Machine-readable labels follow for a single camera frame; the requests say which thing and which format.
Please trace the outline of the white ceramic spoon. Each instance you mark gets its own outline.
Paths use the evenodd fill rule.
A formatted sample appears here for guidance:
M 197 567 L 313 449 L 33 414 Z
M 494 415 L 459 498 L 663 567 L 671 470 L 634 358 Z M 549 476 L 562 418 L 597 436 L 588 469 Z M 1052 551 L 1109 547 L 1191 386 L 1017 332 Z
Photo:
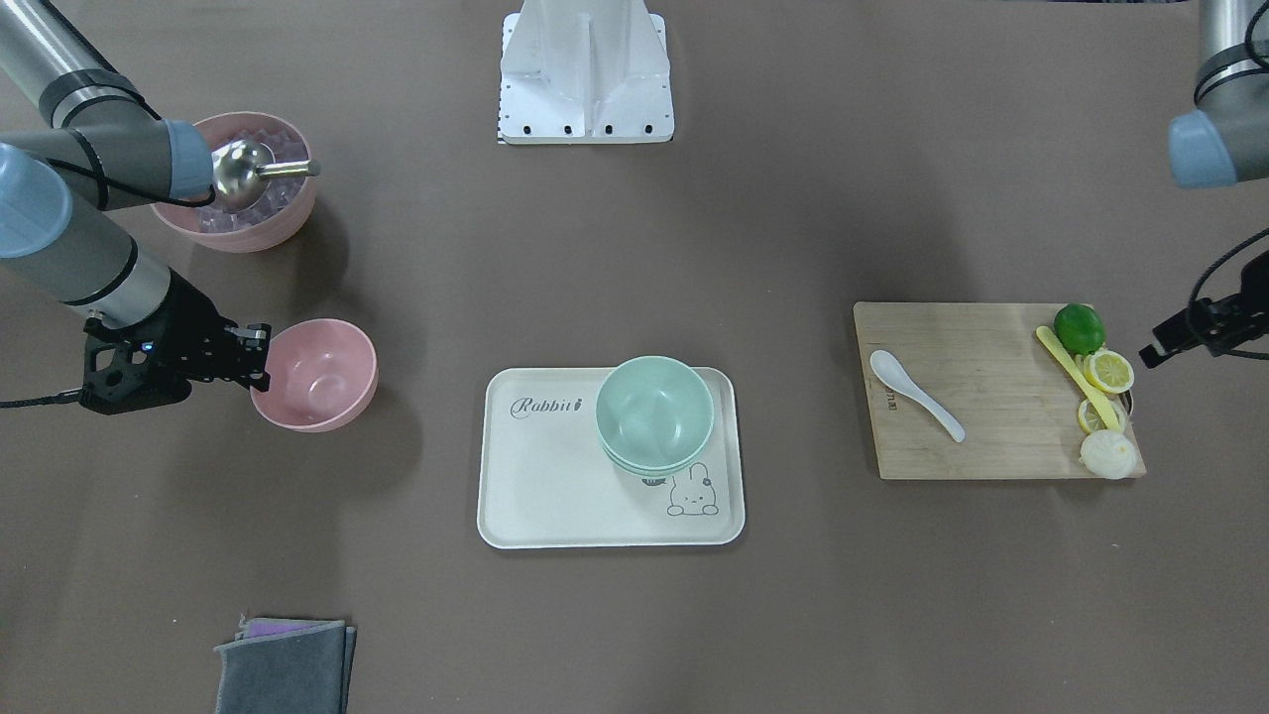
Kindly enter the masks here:
M 964 443 L 964 425 L 956 419 L 940 402 L 934 399 L 911 379 L 905 367 L 890 351 L 873 351 L 868 356 L 871 372 L 883 386 L 902 397 L 921 406 L 952 438 L 953 443 Z

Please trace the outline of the pink bowl with ice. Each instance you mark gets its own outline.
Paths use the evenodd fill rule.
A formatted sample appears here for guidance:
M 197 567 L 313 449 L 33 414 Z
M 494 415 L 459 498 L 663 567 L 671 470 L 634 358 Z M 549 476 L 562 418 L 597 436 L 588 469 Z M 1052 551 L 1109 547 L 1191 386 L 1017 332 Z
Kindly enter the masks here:
M 311 145 L 291 122 L 260 112 L 230 112 L 195 122 L 209 148 L 233 140 L 255 140 L 272 148 L 275 160 L 311 159 Z M 220 252 L 259 252 L 291 238 L 308 219 L 316 200 L 313 178 L 275 178 L 246 209 L 226 211 L 213 203 L 198 208 L 154 204 L 155 216 L 185 238 Z

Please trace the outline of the lemon slice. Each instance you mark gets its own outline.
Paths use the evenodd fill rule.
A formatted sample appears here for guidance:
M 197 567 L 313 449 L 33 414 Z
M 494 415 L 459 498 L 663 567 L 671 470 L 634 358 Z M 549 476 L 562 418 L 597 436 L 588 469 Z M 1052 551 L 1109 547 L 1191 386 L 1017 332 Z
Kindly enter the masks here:
M 1123 354 L 1098 349 L 1076 361 L 1085 380 L 1107 394 L 1124 394 L 1136 384 L 1136 372 Z

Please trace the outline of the yellow plastic knife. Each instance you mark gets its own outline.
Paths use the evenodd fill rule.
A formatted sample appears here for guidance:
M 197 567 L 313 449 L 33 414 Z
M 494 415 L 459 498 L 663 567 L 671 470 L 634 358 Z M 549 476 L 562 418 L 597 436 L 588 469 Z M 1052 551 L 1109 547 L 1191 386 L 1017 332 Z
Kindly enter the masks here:
M 1115 412 L 1115 407 L 1110 402 L 1110 398 L 1108 398 L 1101 391 L 1096 389 L 1096 386 L 1093 386 L 1091 380 L 1085 379 L 1082 372 L 1080 372 L 1079 367 L 1076 367 L 1074 356 L 1066 351 L 1055 331 L 1047 325 L 1039 325 L 1036 328 L 1036 339 L 1043 345 L 1043 347 L 1047 349 L 1051 356 L 1053 356 L 1057 365 L 1066 372 L 1066 375 L 1074 380 L 1074 384 L 1082 391 L 1085 398 L 1091 402 L 1098 417 L 1101 419 L 1101 427 L 1115 430 L 1115 432 L 1124 432 L 1124 420 Z

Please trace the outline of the green lime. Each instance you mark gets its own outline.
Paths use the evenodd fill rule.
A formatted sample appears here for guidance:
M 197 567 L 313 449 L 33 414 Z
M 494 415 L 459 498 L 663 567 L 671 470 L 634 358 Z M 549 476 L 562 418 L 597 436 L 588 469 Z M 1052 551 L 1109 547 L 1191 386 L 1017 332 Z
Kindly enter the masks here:
M 1104 347 L 1105 326 L 1093 307 L 1067 303 L 1053 316 L 1053 334 L 1071 354 L 1093 354 Z

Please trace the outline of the metal ice scoop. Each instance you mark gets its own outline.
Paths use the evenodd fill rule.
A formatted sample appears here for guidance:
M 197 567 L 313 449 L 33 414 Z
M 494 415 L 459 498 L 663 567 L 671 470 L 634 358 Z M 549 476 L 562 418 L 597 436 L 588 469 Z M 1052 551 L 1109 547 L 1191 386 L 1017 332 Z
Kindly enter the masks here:
M 272 148 L 254 140 L 233 140 L 209 153 L 216 205 L 236 213 L 250 208 L 266 193 L 273 179 L 317 178 L 321 164 L 313 159 L 274 157 Z

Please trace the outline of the grey folded cloth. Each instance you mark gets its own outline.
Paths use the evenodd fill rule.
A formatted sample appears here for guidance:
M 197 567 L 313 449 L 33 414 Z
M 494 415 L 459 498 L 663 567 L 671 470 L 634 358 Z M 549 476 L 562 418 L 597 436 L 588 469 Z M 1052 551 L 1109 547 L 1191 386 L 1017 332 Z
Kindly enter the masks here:
M 358 630 L 343 620 L 241 618 L 216 713 L 345 713 Z

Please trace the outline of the white rabbit tray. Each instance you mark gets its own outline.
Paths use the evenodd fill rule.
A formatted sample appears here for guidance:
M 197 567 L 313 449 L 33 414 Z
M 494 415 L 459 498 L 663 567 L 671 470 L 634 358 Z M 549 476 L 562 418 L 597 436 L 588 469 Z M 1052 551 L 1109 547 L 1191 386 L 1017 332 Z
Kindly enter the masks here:
M 607 369 L 508 369 L 489 383 L 476 525 L 495 548 L 714 547 L 747 524 L 733 384 L 700 367 L 709 443 L 662 479 L 622 471 L 600 446 Z

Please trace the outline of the green stacked bowls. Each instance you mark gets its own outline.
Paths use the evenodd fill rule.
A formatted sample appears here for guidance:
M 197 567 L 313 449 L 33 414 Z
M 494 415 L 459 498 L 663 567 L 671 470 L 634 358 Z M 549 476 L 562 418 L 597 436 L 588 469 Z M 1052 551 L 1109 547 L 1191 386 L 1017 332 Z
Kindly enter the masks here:
M 670 476 L 704 451 L 714 399 L 702 375 L 670 356 L 634 356 L 613 367 L 595 398 L 600 446 L 634 476 Z

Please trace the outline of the white pedestal column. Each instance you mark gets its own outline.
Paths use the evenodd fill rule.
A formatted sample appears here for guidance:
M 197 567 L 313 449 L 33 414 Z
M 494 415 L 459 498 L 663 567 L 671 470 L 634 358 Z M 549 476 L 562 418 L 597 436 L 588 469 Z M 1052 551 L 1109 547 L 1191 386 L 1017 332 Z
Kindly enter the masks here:
M 503 145 L 673 140 L 666 23 L 643 1 L 525 1 L 503 20 Z

